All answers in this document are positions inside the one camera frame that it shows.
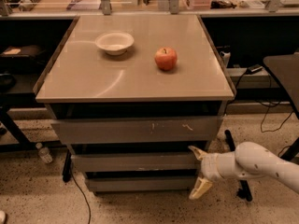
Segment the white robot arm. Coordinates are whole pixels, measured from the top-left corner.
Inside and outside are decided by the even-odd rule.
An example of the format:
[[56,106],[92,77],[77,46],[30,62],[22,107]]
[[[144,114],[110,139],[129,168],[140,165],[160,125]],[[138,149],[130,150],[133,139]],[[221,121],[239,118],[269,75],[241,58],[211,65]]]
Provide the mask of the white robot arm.
[[194,146],[189,149],[200,161],[200,175],[189,195],[191,200],[199,199],[218,180],[248,180],[263,176],[270,176],[299,193],[299,165],[284,161],[259,144],[243,142],[235,151],[226,153],[207,153]]

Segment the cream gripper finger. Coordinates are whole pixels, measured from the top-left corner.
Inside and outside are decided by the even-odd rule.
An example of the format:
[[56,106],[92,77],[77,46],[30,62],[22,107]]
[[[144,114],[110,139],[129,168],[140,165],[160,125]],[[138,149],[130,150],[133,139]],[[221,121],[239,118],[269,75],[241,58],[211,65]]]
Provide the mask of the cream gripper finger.
[[195,158],[199,161],[202,161],[207,156],[207,153],[198,147],[188,146],[188,149],[194,154]]
[[213,183],[208,179],[197,177],[194,187],[190,192],[189,198],[191,200],[201,198],[212,187],[212,185]]

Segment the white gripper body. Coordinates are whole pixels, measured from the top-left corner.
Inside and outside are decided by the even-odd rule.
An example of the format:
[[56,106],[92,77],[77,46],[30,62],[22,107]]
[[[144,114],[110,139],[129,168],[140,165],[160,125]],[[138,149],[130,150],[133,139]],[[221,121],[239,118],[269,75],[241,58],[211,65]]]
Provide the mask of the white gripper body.
[[201,173],[209,181],[238,178],[240,168],[235,161],[234,152],[208,153],[201,160]]

